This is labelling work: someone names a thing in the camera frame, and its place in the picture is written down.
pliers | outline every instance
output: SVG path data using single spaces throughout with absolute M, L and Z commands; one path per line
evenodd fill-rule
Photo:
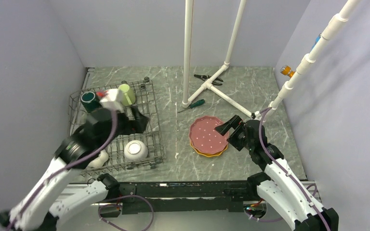
M 194 75 L 194 77 L 197 77 L 198 79 L 202 79 L 203 81 L 206 81 L 207 79 L 209 79 L 211 76 L 201 76 L 201 75 Z M 218 83 L 216 81 L 219 81 L 219 82 L 223 82 L 223 80 L 221 78 L 216 78 L 213 82 L 212 82 L 212 85 L 215 85 L 215 86 L 221 86 L 222 83 Z

pink plate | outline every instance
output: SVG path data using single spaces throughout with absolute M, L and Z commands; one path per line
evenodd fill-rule
M 226 139 L 229 137 L 229 132 L 221 136 L 215 130 L 215 127 L 222 124 L 223 122 L 214 116 L 206 115 L 196 119 L 189 129 L 192 146 L 205 154 L 223 151 L 227 145 Z

white pvc pipe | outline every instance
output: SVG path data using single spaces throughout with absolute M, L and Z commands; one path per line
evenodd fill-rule
M 194 0 L 185 0 L 185 42 L 184 42 L 184 93 L 182 107 L 188 107 L 188 83 L 189 66 L 191 60 L 191 39 L 192 39 L 192 16 Z
M 239 26 L 240 26 L 240 21 L 242 20 L 242 15 L 243 15 L 243 11 L 245 9 L 245 5 L 246 5 L 246 0 L 241 0 L 240 1 L 240 4 L 239 4 L 239 9 L 238 9 L 238 14 L 236 15 L 236 20 L 235 20 L 235 24 L 233 25 L 233 31 L 232 31 L 232 36 L 230 37 L 230 42 L 229 42 L 229 47 L 227 49 L 227 54 L 226 54 L 226 59 L 225 59 L 225 63 L 221 66 L 221 68 L 215 73 L 213 74 L 213 76 L 211 76 L 208 80 L 206 80 L 199 88 L 197 91 L 195 91 L 195 93 L 193 93 L 191 95 L 191 97 L 189 97 L 188 101 L 186 102 L 185 99 L 182 101 L 182 106 L 183 107 L 188 107 L 189 104 L 197 98 L 197 96 L 199 94 L 201 94 L 205 89 L 209 88 L 213 81 L 215 81 L 216 78 L 218 78 L 218 76 L 220 74 L 222 74 L 225 70 L 228 69 L 229 67 L 229 62 L 230 62 L 230 57 L 232 55 L 232 50 L 233 50 L 233 46 L 235 45 L 235 41 L 236 41 L 236 36 L 238 35 L 238 30 L 239 30 Z
M 284 83 L 276 99 L 269 104 L 269 107 L 272 107 L 272 110 L 270 110 L 266 114 L 265 120 L 274 113 L 274 111 L 277 109 L 278 105 L 283 101 L 283 99 L 285 99 L 287 96 L 289 96 L 289 94 L 291 94 L 291 90 L 293 90 L 294 85 L 299 81 L 301 76 L 303 76 L 308 71 L 308 69 L 315 63 L 318 55 L 327 45 L 327 42 L 333 39 L 334 36 L 338 33 L 338 31 L 340 31 L 340 29 L 345 25 L 345 23 L 348 21 L 349 15 L 354 11 L 355 7 L 360 1 L 361 0 L 348 0 L 347 3 L 341 9 L 341 11 L 332 17 L 327 27 L 321 33 L 320 40 L 310 51 L 310 53 L 306 54 L 303 57 L 294 75 L 291 77 L 289 81 Z
M 228 103 L 230 103 L 231 105 L 233 105 L 235 108 L 237 108 L 238 110 L 240 110 L 241 112 L 243 112 L 249 118 L 251 118 L 251 112 L 248 109 L 244 108 L 242 105 L 240 105 L 236 101 L 232 100 L 229 96 L 227 96 L 225 93 L 223 93 L 220 90 L 218 90 L 216 87 L 211 86 L 211 90 L 213 92 L 215 92 L 217 95 L 219 95 L 222 99 L 226 100 Z
M 348 18 L 352 11 L 357 7 L 358 3 L 361 2 L 361 0 L 348 0 L 347 3 L 343 6 L 343 8 L 340 11 L 340 16 L 342 18 Z
M 238 14 L 236 16 L 235 25 L 233 26 L 232 37 L 230 37 L 229 47 L 227 48 L 227 54 L 225 64 L 230 64 L 230 56 L 232 55 L 233 46 L 235 45 L 236 35 L 238 35 L 240 21 L 242 20 L 243 11 L 245 9 L 246 0 L 240 0 Z

wire rack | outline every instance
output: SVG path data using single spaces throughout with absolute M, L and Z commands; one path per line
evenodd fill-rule
M 146 131 L 142 134 L 120 135 L 116 137 L 107 147 L 109 159 L 98 168 L 86 169 L 82 176 L 95 177 L 103 173 L 113 173 L 121 170 L 130 170 L 139 166 L 150 166 L 156 168 L 157 164 L 162 163 L 165 157 L 164 146 L 162 144 L 162 135 L 159 125 L 159 116 L 155 100 L 154 85 L 151 80 L 127 83 L 133 88 L 136 94 L 136 105 L 140 112 L 149 118 Z M 87 91 L 104 91 L 118 88 L 118 85 L 108 85 L 101 88 L 83 89 L 70 95 L 69 104 L 69 127 L 68 136 L 70 136 L 80 125 L 86 121 L 88 113 L 80 103 L 80 96 Z M 129 107 L 124 107 L 125 113 L 130 119 L 134 119 Z M 148 148 L 148 156 L 145 159 L 137 161 L 125 161 L 124 147 L 133 140 L 140 140 Z

white bowl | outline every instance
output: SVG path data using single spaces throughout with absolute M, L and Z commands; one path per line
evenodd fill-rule
M 148 149 L 142 141 L 130 141 L 124 147 L 125 162 L 142 160 L 148 155 Z

